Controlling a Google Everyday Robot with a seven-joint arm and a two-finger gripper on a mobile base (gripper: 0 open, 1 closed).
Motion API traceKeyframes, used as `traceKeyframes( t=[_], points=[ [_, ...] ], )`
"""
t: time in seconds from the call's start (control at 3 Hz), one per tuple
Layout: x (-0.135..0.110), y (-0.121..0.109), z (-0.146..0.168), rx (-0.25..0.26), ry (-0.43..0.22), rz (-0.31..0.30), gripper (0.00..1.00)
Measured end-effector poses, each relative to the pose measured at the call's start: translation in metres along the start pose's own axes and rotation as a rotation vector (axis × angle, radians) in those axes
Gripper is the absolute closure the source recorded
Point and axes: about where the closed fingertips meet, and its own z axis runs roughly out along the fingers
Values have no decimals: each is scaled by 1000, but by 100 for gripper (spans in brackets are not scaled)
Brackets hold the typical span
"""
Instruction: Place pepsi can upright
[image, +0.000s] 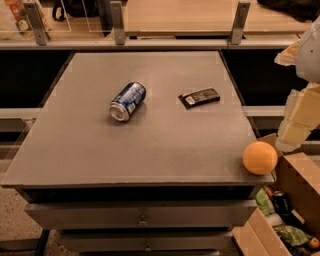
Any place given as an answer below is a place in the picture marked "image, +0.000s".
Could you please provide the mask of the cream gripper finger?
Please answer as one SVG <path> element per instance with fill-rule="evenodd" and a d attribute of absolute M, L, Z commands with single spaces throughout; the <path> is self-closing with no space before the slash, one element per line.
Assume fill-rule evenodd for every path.
<path fill-rule="evenodd" d="M 276 148 L 282 152 L 296 150 L 319 125 L 320 84 L 309 83 L 301 91 L 292 90 L 278 129 Z"/>
<path fill-rule="evenodd" d="M 278 53 L 274 59 L 274 62 L 282 66 L 296 65 L 296 56 L 299 43 L 300 41 L 296 41 Z"/>

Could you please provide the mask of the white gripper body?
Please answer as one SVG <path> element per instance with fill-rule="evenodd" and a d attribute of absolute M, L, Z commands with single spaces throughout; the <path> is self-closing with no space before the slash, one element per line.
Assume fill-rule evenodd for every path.
<path fill-rule="evenodd" d="M 313 83 L 320 83 L 320 16 L 301 37 L 296 55 L 297 75 Z"/>

